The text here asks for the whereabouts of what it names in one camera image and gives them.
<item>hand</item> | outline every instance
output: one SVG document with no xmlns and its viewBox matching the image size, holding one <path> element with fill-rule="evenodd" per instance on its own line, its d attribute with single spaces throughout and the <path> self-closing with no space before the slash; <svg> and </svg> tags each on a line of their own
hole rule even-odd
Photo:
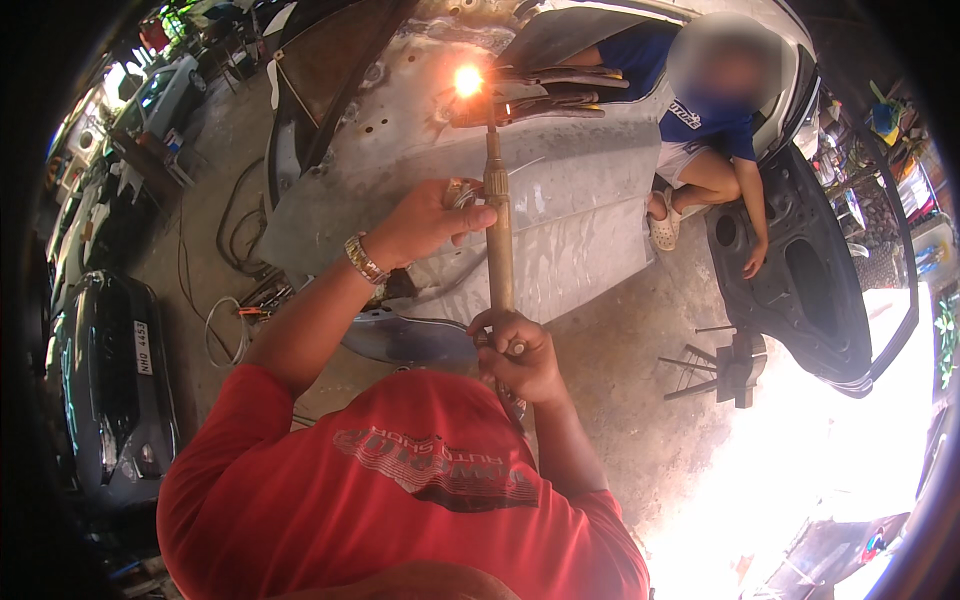
<svg viewBox="0 0 960 600">
<path fill-rule="evenodd" d="M 767 246 L 766 242 L 756 243 L 754 249 L 750 252 L 750 256 L 747 257 L 746 264 L 743 265 L 744 279 L 753 277 L 760 270 L 760 266 L 763 265 L 763 258 L 767 255 Z"/>
<path fill-rule="evenodd" d="M 473 335 L 484 327 L 492 326 L 492 348 L 480 348 L 480 380 L 494 379 L 506 383 L 519 397 L 534 404 L 546 404 L 569 398 L 564 380 L 557 367 L 557 354 L 553 339 L 540 324 L 530 321 L 519 313 L 493 314 L 492 309 L 480 313 L 467 328 Z M 526 342 L 519 356 L 506 356 L 507 346 L 514 339 Z"/>
<path fill-rule="evenodd" d="M 477 180 L 466 181 L 483 186 Z M 406 267 L 439 248 L 447 238 L 460 246 L 469 231 L 496 223 L 496 210 L 491 206 L 445 210 L 447 185 L 448 180 L 421 181 L 379 227 L 363 237 L 363 249 L 376 266 L 383 271 Z"/>
</svg>

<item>man's right hand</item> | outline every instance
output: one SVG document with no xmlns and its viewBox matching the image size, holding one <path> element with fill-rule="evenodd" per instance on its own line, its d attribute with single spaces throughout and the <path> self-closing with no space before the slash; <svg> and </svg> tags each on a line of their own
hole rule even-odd
<svg viewBox="0 0 960 600">
<path fill-rule="evenodd" d="M 557 367 L 553 339 L 546 329 L 517 312 L 494 314 L 488 309 L 473 319 L 467 334 L 473 335 L 488 326 L 493 327 L 493 333 L 488 334 L 490 346 L 477 351 L 481 381 L 499 379 L 534 404 L 569 400 Z M 526 343 L 523 352 L 519 356 L 505 355 L 503 352 L 516 339 Z"/>
</svg>

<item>torch flame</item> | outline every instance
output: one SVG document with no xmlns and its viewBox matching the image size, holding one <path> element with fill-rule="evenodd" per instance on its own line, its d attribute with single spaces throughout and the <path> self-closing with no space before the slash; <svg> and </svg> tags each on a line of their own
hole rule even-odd
<svg viewBox="0 0 960 600">
<path fill-rule="evenodd" d="M 457 69 L 454 76 L 454 82 L 457 87 L 457 93 L 463 97 L 471 96 L 480 89 L 483 78 L 480 77 L 480 71 L 473 66 L 462 66 Z"/>
</svg>

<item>license plate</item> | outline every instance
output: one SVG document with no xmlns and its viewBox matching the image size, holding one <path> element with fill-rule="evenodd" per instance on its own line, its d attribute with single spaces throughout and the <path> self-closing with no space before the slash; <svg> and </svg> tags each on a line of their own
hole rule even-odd
<svg viewBox="0 0 960 600">
<path fill-rule="evenodd" d="M 136 372 L 141 375 L 154 374 L 154 364 L 150 360 L 150 330 L 141 321 L 133 322 L 133 340 L 136 342 Z"/>
</svg>

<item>blue t-shirt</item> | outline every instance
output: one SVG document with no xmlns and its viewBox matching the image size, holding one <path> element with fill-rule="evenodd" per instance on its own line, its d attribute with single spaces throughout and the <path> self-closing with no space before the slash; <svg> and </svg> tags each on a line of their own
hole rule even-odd
<svg viewBox="0 0 960 600">
<path fill-rule="evenodd" d="M 606 101 L 628 102 L 649 94 L 666 65 L 670 44 L 680 27 L 650 19 L 597 44 L 603 65 L 620 69 L 630 82 L 627 89 L 604 96 Z M 679 99 L 660 120 L 660 139 L 664 142 L 704 140 L 732 156 L 756 160 L 752 112 L 708 96 L 689 98 L 693 112 Z"/>
</svg>

